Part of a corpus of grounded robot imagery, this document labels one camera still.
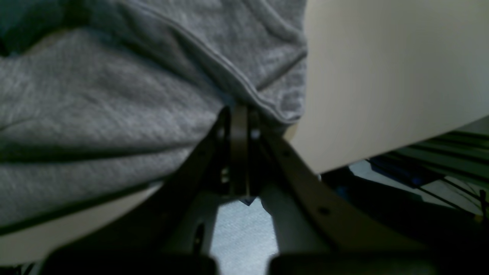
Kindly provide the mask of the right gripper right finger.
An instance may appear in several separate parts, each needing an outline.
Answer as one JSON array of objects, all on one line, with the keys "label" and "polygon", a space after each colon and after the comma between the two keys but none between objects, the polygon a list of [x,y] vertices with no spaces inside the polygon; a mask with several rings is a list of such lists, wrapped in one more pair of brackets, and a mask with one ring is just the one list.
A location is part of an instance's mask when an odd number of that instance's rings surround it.
[{"label": "right gripper right finger", "polygon": [[272,275],[487,275],[488,223],[355,176],[318,179],[293,148],[248,113],[251,168],[274,218]]}]

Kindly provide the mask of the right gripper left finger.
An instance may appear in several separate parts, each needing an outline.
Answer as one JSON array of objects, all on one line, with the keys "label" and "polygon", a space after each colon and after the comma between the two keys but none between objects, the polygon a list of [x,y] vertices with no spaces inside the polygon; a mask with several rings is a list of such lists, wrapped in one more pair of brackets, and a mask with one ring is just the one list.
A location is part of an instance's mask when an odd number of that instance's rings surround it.
[{"label": "right gripper left finger", "polygon": [[216,275],[205,239],[219,205],[230,109],[151,197],[124,216],[55,250],[42,275]]}]

